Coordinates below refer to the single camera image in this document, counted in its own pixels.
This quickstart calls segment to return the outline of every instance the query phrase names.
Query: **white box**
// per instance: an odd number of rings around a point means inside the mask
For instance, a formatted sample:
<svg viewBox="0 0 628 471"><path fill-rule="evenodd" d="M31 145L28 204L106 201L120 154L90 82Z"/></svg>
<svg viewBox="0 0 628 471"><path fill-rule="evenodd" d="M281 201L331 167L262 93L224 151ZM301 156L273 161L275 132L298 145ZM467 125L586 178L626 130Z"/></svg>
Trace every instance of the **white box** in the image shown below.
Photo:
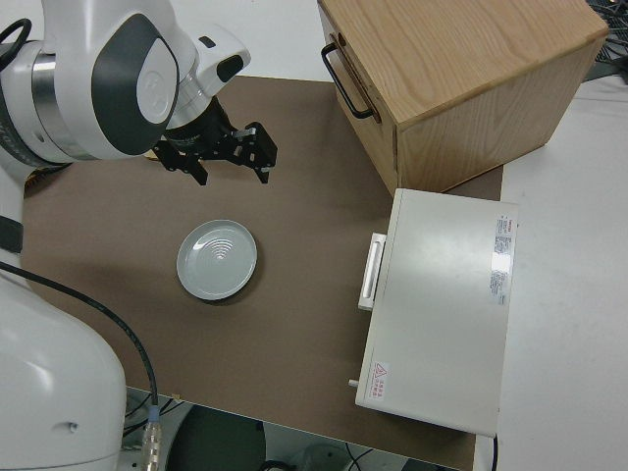
<svg viewBox="0 0 628 471"><path fill-rule="evenodd" d="M495 436L517 212L395 192L356 404Z"/></svg>

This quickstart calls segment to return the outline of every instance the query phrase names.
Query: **wood grain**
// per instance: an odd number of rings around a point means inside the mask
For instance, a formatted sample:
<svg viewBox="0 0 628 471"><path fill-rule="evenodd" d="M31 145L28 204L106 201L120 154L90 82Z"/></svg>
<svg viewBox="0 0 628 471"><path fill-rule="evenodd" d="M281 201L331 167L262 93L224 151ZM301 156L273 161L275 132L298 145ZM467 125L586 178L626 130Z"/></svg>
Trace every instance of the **wood grain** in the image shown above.
<svg viewBox="0 0 628 471"><path fill-rule="evenodd" d="M396 125L390 115L388 106L372 82L368 82L364 71L360 68L358 59L348 44L339 40L339 31L332 21L321 11L323 31L328 42L334 42L339 52L330 55L330 62L334 66L347 94L359 109L366 109L369 103L363 99L367 95L370 103L375 106L380 122L373 118L358 120L349 111L344 100L338 94L340 107L347 116L353 130L360 138L371 162L382 177L390 194L398 187L396 172Z"/></svg>
<svg viewBox="0 0 628 471"><path fill-rule="evenodd" d="M319 0L393 119L416 122L606 34L583 0Z"/></svg>
<svg viewBox="0 0 628 471"><path fill-rule="evenodd" d="M544 145L603 39L399 135L399 185L444 191Z"/></svg>

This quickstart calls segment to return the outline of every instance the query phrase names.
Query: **label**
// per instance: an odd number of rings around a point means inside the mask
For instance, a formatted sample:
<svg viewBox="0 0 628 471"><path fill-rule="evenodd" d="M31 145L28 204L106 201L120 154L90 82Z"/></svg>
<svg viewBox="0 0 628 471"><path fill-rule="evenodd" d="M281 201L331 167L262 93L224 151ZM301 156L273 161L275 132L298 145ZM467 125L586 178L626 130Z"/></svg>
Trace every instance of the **label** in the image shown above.
<svg viewBox="0 0 628 471"><path fill-rule="evenodd" d="M369 399L384 400L386 395L386 381L390 370L391 365L383 361L374 361L371 364Z"/></svg>
<svg viewBox="0 0 628 471"><path fill-rule="evenodd" d="M507 216L497 219L489 289L493 302L499 305L504 305L507 301L515 224L517 223Z"/></svg>

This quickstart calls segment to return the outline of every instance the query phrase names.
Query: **brown table mat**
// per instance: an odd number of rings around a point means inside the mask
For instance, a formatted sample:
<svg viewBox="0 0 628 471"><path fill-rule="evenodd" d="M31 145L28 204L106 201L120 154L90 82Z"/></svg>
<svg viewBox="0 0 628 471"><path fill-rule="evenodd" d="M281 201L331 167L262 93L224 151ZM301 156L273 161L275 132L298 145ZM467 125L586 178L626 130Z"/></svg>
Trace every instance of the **brown table mat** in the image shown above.
<svg viewBox="0 0 628 471"><path fill-rule="evenodd" d="M221 99L235 126L260 121L277 142L268 185L222 162L206 165L204 187L143 158L75 164L29 191L24 266L126 319L161 393L471 469L474 436L353 402L347 380L359 377L370 317L357 298L371 233L387 230L393 200L333 85L237 78ZM457 192L498 198L499 171L478 182ZM245 225L259 258L241 292L209 304L183 290L175 261L187 234L214 219ZM137 354L113 323L35 289L96 329L128 385L146 389Z"/></svg>

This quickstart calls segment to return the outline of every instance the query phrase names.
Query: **connector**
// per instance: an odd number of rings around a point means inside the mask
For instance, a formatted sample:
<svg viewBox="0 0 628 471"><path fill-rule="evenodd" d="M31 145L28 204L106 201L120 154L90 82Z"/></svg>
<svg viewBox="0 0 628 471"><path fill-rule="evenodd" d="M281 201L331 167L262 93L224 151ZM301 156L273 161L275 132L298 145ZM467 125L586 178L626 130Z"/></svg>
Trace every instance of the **connector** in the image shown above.
<svg viewBox="0 0 628 471"><path fill-rule="evenodd" d="M141 444L141 470L157 471L161 446L161 424L159 406L151 405L148 409L148 421Z"/></svg>

